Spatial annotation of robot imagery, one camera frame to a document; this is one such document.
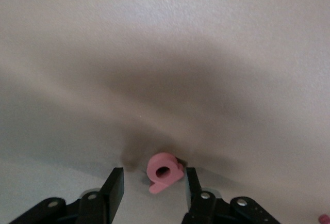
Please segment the pink object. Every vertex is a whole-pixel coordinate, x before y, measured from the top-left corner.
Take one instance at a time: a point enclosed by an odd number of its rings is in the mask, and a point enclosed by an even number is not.
[[[319,217],[319,223],[320,224],[330,224],[330,218],[328,215],[321,215]]]
[[[157,153],[148,162],[146,174],[151,180],[149,191],[157,194],[184,176],[184,167],[170,153]]]

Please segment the pink letter-shaped toy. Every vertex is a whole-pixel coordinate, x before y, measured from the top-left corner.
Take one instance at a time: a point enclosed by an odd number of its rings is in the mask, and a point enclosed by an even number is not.
[[[184,167],[170,153],[157,153],[148,162],[146,174],[151,180],[149,191],[159,193],[184,176]]]

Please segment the white surface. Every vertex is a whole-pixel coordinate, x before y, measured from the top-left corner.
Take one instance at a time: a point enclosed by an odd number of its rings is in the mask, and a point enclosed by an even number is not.
[[[282,223],[330,209],[330,0],[0,0],[0,222],[125,167],[114,223],[180,223],[168,151]]]

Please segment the hole in pink object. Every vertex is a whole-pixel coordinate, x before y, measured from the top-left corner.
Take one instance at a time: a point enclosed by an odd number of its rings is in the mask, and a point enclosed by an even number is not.
[[[163,179],[166,178],[168,175],[170,175],[170,173],[171,170],[168,167],[163,166],[157,169],[156,176],[160,179]]]

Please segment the silver screw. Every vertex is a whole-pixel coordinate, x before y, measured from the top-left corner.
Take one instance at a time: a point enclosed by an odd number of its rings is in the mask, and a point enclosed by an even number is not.
[[[237,204],[240,206],[247,206],[247,202],[244,199],[238,199]]]
[[[91,195],[89,195],[88,196],[88,200],[93,200],[93,199],[95,199],[96,198],[96,194],[91,194]]]
[[[202,193],[201,193],[201,197],[202,197],[203,199],[209,199],[209,198],[210,198],[210,195],[209,195],[209,193],[207,193],[207,192],[202,192]]]
[[[48,204],[48,207],[55,207],[58,204],[57,201],[52,201]]]

